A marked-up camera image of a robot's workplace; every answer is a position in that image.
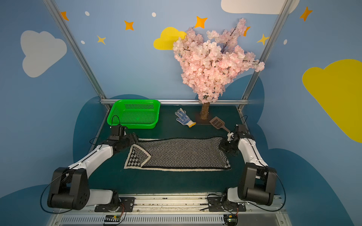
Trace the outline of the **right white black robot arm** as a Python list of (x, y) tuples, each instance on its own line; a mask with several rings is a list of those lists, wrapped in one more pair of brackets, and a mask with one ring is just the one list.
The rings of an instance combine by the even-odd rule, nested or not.
[(237, 187), (226, 191), (229, 202), (254, 202), (270, 206), (273, 202), (277, 171), (268, 166), (259, 153), (256, 142), (243, 132), (229, 132), (219, 148), (227, 153), (241, 153), (245, 166)]

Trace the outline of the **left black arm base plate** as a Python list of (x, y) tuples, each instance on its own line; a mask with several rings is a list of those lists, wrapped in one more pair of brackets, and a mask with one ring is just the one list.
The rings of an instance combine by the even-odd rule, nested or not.
[(109, 204), (100, 204), (95, 207), (95, 212), (132, 212), (134, 208), (135, 197), (119, 197), (112, 200)]

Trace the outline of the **black white patterned scarf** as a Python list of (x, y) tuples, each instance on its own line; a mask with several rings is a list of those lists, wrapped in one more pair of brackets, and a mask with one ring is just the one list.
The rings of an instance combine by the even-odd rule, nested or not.
[(159, 171), (230, 170), (219, 148), (222, 137), (141, 140), (130, 147), (125, 169)]

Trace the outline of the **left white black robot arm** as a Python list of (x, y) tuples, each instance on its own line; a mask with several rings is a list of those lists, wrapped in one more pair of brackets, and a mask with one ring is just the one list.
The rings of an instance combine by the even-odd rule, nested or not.
[(78, 162), (53, 172), (48, 185), (47, 206), (50, 208), (81, 210), (86, 206), (100, 206), (101, 210), (119, 210), (121, 203), (115, 190), (91, 189), (89, 177), (106, 160), (139, 141), (135, 133), (110, 136), (108, 140), (96, 146)]

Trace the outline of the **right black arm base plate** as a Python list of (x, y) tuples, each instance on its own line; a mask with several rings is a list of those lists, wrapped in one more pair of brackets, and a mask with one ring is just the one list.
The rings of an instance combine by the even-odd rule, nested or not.
[(209, 196), (206, 198), (209, 212), (246, 212), (244, 203), (223, 201), (220, 196)]

